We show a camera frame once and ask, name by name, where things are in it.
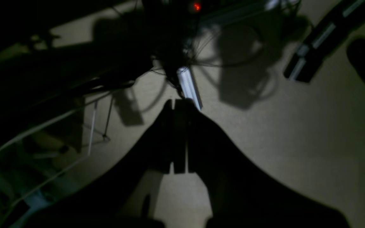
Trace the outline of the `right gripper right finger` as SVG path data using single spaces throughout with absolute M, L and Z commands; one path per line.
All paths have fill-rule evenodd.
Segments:
M 207 228 L 349 228 L 337 209 L 310 199 L 255 165 L 191 100 L 176 100 L 184 122 L 186 164 L 207 188 Z

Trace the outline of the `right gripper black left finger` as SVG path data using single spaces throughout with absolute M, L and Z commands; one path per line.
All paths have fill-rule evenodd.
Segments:
M 121 207 L 146 171 L 169 173 L 172 162 L 172 101 L 167 100 L 153 124 L 110 170 L 83 189 L 26 219 L 24 228 L 164 228 L 144 216 L 120 216 Z

